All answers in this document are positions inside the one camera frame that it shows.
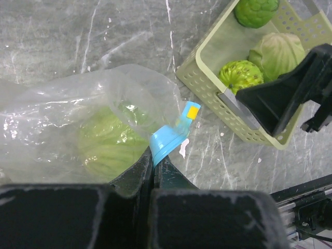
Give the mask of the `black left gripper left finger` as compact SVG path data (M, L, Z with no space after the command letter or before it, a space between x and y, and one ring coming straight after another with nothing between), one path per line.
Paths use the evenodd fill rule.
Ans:
M1 248L145 248L151 151L106 184L1 187Z

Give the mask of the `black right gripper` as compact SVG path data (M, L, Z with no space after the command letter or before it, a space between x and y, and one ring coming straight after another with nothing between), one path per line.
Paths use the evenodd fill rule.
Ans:
M320 107L301 129L319 132L331 123L331 45L312 48L293 71L275 81L240 90L236 98L270 136L286 128L301 104L314 101Z

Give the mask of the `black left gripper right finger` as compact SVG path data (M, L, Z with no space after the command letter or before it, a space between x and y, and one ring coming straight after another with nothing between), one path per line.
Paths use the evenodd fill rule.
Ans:
M260 191L198 189L168 157L151 192L149 248L289 248L273 198Z

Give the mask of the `green custard apple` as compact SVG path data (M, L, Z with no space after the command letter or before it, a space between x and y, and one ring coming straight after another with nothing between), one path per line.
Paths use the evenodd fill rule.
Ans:
M220 69L218 77L234 95L239 90L264 83L260 69L248 60L228 62Z

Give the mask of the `light green cabbage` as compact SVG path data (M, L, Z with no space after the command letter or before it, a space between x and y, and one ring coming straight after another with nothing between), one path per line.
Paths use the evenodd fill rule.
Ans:
M99 108L78 129L82 164L89 173L107 181L136 163L147 147L148 141L122 123L107 106Z

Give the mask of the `clear blue-zipper plastic bag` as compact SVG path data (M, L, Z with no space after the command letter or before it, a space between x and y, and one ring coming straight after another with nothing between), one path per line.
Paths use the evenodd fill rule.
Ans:
M160 162L200 105L136 64L26 87L1 80L1 182L107 182L150 148Z

